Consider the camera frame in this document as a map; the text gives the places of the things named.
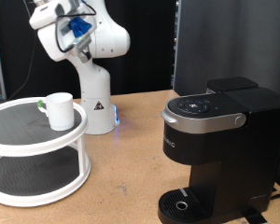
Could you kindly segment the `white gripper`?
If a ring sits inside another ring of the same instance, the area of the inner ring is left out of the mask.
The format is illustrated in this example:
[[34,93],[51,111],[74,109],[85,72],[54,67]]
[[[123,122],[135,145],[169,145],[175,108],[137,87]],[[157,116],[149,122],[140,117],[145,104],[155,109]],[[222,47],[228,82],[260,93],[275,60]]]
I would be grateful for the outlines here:
[[48,56],[56,62],[78,56],[88,62],[91,52],[81,51],[81,37],[75,37],[71,20],[78,16],[80,2],[35,2],[29,22]]

